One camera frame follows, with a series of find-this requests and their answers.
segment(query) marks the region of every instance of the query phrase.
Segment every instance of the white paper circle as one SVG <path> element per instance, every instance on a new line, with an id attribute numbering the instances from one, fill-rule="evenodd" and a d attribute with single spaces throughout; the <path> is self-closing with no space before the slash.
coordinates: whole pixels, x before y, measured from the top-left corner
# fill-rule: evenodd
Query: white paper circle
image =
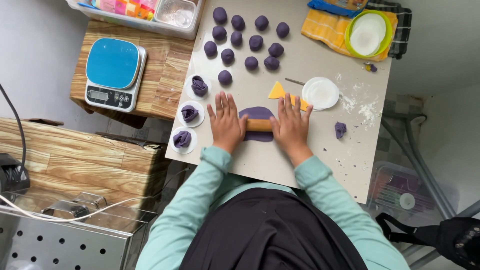
<path id="1" fill-rule="evenodd" d="M 181 113 L 181 109 L 183 109 L 183 107 L 187 106 L 187 105 L 190 105 L 192 107 L 194 107 L 195 109 L 198 110 L 198 115 L 197 117 L 195 117 L 195 119 L 193 119 L 191 122 L 187 123 L 185 122 L 185 120 L 183 119 L 183 114 Z M 179 120 L 179 122 L 183 125 L 183 126 L 186 126 L 186 127 L 196 127 L 196 126 L 199 126 L 205 119 L 205 110 L 203 108 L 203 106 L 196 102 L 196 101 L 186 101 L 184 103 L 182 103 L 178 109 L 177 109 L 177 118 Z"/>
<path id="2" fill-rule="evenodd" d="M 302 99 L 313 105 L 314 111 L 321 111 L 334 106 L 340 97 L 338 87 L 329 79 L 315 77 L 303 86 Z"/>
<path id="3" fill-rule="evenodd" d="M 378 30 L 371 25 L 363 24 L 359 26 L 350 36 L 352 48 L 358 54 L 364 56 L 374 53 L 380 42 Z"/>
<path id="4" fill-rule="evenodd" d="M 378 33 L 378 39 L 382 41 L 385 37 L 387 26 L 385 20 L 378 14 L 368 13 L 359 17 L 352 27 L 352 32 L 362 25 L 372 26 Z"/>
<path id="5" fill-rule="evenodd" d="M 208 86 L 208 90 L 207 90 L 207 93 L 203 96 L 203 97 L 199 97 L 197 96 L 193 90 L 192 90 L 192 79 L 194 76 L 200 76 L 204 82 L 207 84 Z M 207 98 L 208 95 L 210 95 L 210 93 L 212 92 L 212 82 L 207 78 L 207 76 L 205 75 L 202 75 L 202 74 L 193 74 L 193 75 L 190 75 L 187 80 L 185 80 L 185 83 L 183 84 L 183 91 L 187 92 L 187 95 L 191 98 L 191 99 L 194 99 L 194 100 L 202 100 L 202 99 L 205 99 Z"/>
<path id="6" fill-rule="evenodd" d="M 180 131 L 188 131 L 192 135 L 192 140 L 190 141 L 190 144 L 188 145 L 188 147 L 180 147 L 180 148 L 175 147 L 175 144 L 173 143 L 173 136 L 180 133 Z M 170 143 L 169 143 L 170 147 L 172 147 L 172 149 L 175 152 L 180 153 L 180 154 L 188 154 L 188 153 L 192 152 L 195 149 L 195 147 L 197 146 L 197 142 L 198 142 L 197 133 L 195 133 L 195 131 L 193 129 L 189 128 L 189 127 L 185 127 L 185 126 L 177 127 L 170 134 Z"/>
<path id="7" fill-rule="evenodd" d="M 400 196 L 400 206 L 405 210 L 410 210 L 415 206 L 415 198 L 410 193 L 404 193 Z"/>

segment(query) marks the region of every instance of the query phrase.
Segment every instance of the hand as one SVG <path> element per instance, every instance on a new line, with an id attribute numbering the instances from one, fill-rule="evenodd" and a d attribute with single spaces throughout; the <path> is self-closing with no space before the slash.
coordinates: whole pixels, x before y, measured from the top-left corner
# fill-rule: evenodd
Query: hand
<path id="1" fill-rule="evenodd" d="M 270 117 L 273 136 L 280 148 L 290 157 L 293 166 L 297 167 L 309 157 L 313 156 L 308 148 L 308 122 L 313 105 L 307 107 L 305 114 L 300 114 L 300 97 L 295 97 L 295 108 L 292 109 L 290 94 L 278 100 L 278 119 Z"/>
<path id="2" fill-rule="evenodd" d="M 216 116 L 212 105 L 207 105 L 210 115 L 210 126 L 212 127 L 213 146 L 219 147 L 232 153 L 245 137 L 247 126 L 247 115 L 238 118 L 237 105 L 233 101 L 232 94 L 225 95 L 221 91 L 215 95 Z"/>

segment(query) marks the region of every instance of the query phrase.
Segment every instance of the orange striped towel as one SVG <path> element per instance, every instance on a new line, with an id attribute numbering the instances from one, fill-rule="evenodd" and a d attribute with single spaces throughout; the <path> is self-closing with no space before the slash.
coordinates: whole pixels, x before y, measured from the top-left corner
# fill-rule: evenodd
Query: orange striped towel
<path id="1" fill-rule="evenodd" d="M 396 18 L 395 13 L 392 12 L 382 12 L 387 16 L 392 24 L 392 35 L 395 36 L 396 25 L 398 24 L 398 19 Z M 310 9 L 308 12 L 307 18 L 303 23 L 301 28 L 301 33 L 309 38 L 313 38 L 315 40 L 320 40 L 326 45 L 328 45 L 331 49 L 341 54 L 345 54 L 351 57 L 356 57 L 352 55 L 347 47 L 345 46 L 345 30 L 347 29 L 348 24 L 352 19 L 344 16 L 334 15 L 325 11 L 320 10 L 313 10 Z M 388 51 L 390 50 L 390 46 L 388 47 L 379 55 L 362 58 L 367 59 L 375 62 L 379 62 L 384 60 L 388 57 Z"/>

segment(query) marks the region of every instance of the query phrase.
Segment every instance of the white work board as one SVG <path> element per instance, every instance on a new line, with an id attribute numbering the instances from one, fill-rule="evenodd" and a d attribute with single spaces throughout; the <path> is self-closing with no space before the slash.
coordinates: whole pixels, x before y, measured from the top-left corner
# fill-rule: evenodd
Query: white work board
<path id="1" fill-rule="evenodd" d="M 312 112 L 308 145 L 313 153 L 328 165 L 334 177 L 341 183 L 357 202 L 365 203 L 372 173 L 373 157 L 380 128 L 381 112 L 384 105 L 385 92 L 390 74 L 391 58 L 375 63 L 378 72 L 368 72 L 364 67 L 365 60 L 348 57 L 331 50 L 320 41 L 310 39 L 300 33 L 309 8 L 307 0 L 209 0 L 203 11 L 198 29 L 187 77 L 192 74 L 203 74 L 212 82 L 211 94 L 203 100 L 197 100 L 205 109 L 207 104 L 215 107 L 215 94 L 224 90 L 233 95 L 238 111 L 255 106 L 263 106 L 277 116 L 277 99 L 267 96 L 276 81 L 285 91 L 300 95 L 302 86 L 288 82 L 291 78 L 307 82 L 313 77 L 326 77 L 340 89 L 341 96 L 332 108 Z M 212 29 L 216 26 L 212 18 L 214 8 L 223 7 L 228 14 L 228 22 L 224 25 L 227 38 L 217 43 L 218 55 L 209 59 L 204 52 L 204 44 L 212 40 Z M 243 45 L 233 47 L 230 35 L 234 31 L 230 20 L 233 15 L 240 15 L 246 27 L 242 31 Z M 254 21 L 265 15 L 269 26 L 265 31 L 258 31 Z M 285 39 L 276 35 L 276 26 L 286 22 L 290 26 L 290 34 Z M 257 52 L 250 51 L 248 41 L 253 35 L 261 35 L 264 46 Z M 280 43 L 285 52 L 278 59 L 280 68 L 269 71 L 263 64 L 268 56 L 268 48 L 274 42 Z M 220 53 L 231 48 L 235 53 L 235 61 L 225 65 Z M 244 66 L 245 58 L 255 56 L 259 67 L 248 71 Z M 222 86 L 217 79 L 222 70 L 228 70 L 233 76 L 233 83 Z M 186 91 L 182 92 L 179 104 L 191 98 Z M 334 125 L 342 122 L 347 125 L 344 137 L 337 139 Z M 181 123 L 175 119 L 173 129 Z M 212 145 L 213 138 L 210 121 L 205 121 L 193 130 L 198 136 L 196 148 L 189 154 L 179 154 L 168 147 L 166 157 L 173 160 L 198 164 L 202 147 Z M 251 178 L 298 187 L 294 177 L 293 166 L 288 157 L 282 153 L 275 141 L 242 142 L 233 154 L 231 173 Z"/>

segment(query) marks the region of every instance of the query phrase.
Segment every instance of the digital kitchen scale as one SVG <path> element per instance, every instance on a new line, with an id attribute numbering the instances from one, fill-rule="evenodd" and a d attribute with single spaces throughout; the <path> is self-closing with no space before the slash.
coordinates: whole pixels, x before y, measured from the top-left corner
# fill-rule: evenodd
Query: digital kitchen scale
<path id="1" fill-rule="evenodd" d="M 131 42 L 101 38 L 86 65 L 85 101 L 97 107 L 130 112 L 135 108 L 147 51 Z"/>

